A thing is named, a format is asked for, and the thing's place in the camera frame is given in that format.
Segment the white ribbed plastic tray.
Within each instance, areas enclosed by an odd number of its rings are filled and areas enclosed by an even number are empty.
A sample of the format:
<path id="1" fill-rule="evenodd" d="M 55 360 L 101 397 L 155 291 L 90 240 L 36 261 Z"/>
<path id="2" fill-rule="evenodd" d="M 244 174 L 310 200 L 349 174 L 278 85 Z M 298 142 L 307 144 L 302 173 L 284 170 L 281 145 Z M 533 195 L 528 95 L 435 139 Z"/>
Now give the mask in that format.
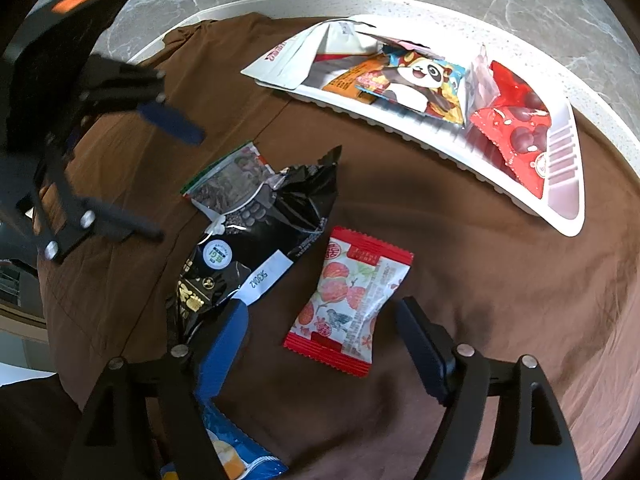
<path id="1" fill-rule="evenodd" d="M 512 172 L 506 168 L 498 148 L 466 119 L 455 125 L 442 119 L 421 116 L 395 103 L 377 98 L 364 104 L 338 94 L 323 91 L 332 79 L 346 73 L 366 58 L 384 54 L 383 48 L 415 50 L 421 54 L 442 58 L 469 70 L 472 57 L 483 44 L 478 39 L 466 39 L 457 32 L 442 27 L 428 29 L 424 22 L 408 18 L 392 18 L 380 14 L 360 14 L 348 18 L 368 24 L 368 35 L 378 40 L 378 50 L 368 56 L 350 56 L 335 61 L 314 62 L 306 80 L 294 90 L 271 84 L 261 86 L 284 91 L 294 98 L 329 107 L 370 125 L 396 133 L 405 140 L 416 142 L 458 167 L 471 171 L 480 180 L 506 194 L 514 204 L 543 218 L 565 236 L 578 234 L 586 218 L 584 170 L 575 116 L 566 95 L 559 89 L 555 77 L 535 75 L 510 54 L 500 54 L 486 47 L 493 61 L 506 66 L 524 79 L 548 108 L 551 126 L 547 136 L 546 177 L 544 194 L 533 196 Z"/>

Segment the panda cartoon snack packet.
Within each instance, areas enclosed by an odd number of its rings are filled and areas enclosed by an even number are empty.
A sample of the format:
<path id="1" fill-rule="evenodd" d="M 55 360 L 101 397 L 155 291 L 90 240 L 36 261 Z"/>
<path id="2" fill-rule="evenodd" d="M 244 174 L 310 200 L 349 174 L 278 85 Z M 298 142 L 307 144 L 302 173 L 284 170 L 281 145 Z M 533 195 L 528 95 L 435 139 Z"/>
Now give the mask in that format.
<path id="1" fill-rule="evenodd" d="M 468 69 L 415 50 L 385 46 L 381 68 L 356 78 L 356 88 L 425 117 L 455 125 L 465 122 Z"/>

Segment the green clear seed packet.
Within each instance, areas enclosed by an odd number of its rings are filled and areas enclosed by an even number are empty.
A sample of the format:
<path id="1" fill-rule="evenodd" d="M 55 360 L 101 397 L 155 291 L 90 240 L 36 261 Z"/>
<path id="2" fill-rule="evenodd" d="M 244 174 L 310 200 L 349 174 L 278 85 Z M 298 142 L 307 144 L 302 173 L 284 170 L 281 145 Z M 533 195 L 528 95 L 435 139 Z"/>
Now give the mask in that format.
<path id="1" fill-rule="evenodd" d="M 241 207 L 273 175 L 254 143 L 246 142 L 203 169 L 180 193 L 215 219 Z"/>

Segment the black cookie snack packet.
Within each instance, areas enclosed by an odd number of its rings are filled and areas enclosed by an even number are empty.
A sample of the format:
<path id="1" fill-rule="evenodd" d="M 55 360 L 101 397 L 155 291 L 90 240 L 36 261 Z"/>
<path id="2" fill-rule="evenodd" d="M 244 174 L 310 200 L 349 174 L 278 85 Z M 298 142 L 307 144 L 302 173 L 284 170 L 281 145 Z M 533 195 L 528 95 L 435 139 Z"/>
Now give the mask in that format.
<path id="1" fill-rule="evenodd" d="M 281 257 L 292 264 L 311 248 L 337 198 L 341 154 L 336 146 L 314 164 L 274 170 L 238 209 L 215 219 L 205 214 L 209 224 L 186 257 L 176 296 L 167 304 L 171 344 L 188 341 L 243 288 L 262 296 L 268 261 Z"/>

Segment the blue yellow cake packet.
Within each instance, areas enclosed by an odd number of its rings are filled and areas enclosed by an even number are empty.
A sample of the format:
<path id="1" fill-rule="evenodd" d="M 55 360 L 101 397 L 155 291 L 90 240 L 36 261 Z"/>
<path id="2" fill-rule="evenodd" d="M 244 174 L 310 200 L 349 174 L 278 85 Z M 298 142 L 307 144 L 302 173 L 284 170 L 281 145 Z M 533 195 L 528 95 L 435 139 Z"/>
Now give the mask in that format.
<path id="1" fill-rule="evenodd" d="M 288 466 L 228 419 L 213 402 L 202 407 L 209 440 L 229 479 L 277 479 Z"/>

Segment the red chocolate ball packet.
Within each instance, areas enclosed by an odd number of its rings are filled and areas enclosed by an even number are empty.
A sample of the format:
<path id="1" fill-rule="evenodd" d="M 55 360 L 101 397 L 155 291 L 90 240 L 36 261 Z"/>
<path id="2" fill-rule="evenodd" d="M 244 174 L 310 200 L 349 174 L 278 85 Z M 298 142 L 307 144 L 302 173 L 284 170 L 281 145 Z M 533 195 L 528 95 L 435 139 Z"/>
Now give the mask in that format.
<path id="1" fill-rule="evenodd" d="M 497 61 L 490 64 L 499 95 L 471 115 L 472 124 L 498 148 L 514 178 L 541 198 L 546 177 L 548 108 L 533 88 Z"/>

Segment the orange snack bar packet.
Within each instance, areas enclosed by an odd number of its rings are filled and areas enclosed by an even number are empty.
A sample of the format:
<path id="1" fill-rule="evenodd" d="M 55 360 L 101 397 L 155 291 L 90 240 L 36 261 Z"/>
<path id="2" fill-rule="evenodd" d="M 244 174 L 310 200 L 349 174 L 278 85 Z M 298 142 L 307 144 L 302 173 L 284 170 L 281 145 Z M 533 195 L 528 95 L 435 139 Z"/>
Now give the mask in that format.
<path id="1" fill-rule="evenodd" d="M 346 73 L 332 79 L 322 90 L 371 104 L 378 98 L 378 90 L 384 90 L 388 86 L 388 81 L 383 75 L 386 64 L 387 58 L 384 54 L 370 56 L 358 65 L 352 66 Z"/>

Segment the white red large snack packet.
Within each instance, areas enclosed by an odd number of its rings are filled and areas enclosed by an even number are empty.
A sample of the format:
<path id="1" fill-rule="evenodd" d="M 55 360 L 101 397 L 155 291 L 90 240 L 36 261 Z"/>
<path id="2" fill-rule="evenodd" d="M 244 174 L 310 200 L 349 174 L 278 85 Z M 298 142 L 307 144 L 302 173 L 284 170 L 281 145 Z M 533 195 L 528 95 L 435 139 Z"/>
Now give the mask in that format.
<path id="1" fill-rule="evenodd" d="M 368 24 L 348 18 L 314 24 L 256 58 L 241 74 L 294 90 L 306 80 L 314 62 L 375 54 L 378 40 L 368 35 L 371 30 Z"/>

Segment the red white fruit candy packet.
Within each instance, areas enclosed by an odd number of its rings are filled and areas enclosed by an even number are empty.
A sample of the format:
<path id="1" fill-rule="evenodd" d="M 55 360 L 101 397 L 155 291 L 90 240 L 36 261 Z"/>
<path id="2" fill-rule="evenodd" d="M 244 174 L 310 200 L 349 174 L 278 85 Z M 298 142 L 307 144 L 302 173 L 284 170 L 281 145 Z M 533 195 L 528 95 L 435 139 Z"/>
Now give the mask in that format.
<path id="1" fill-rule="evenodd" d="M 378 312 L 410 271 L 413 253 L 337 226 L 316 290 L 283 347 L 343 373 L 366 377 Z"/>

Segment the white plain snack packet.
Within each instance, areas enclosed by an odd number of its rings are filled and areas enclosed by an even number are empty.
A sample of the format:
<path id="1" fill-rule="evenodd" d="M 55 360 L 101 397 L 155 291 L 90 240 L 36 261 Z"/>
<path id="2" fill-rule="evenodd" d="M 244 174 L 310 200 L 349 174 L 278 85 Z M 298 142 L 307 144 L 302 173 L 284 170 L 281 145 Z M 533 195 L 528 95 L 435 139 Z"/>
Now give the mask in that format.
<path id="1" fill-rule="evenodd" d="M 477 110 L 490 107 L 500 96 L 491 62 L 492 58 L 482 44 L 472 57 L 471 66 L 465 75 L 466 119 L 470 119 Z"/>

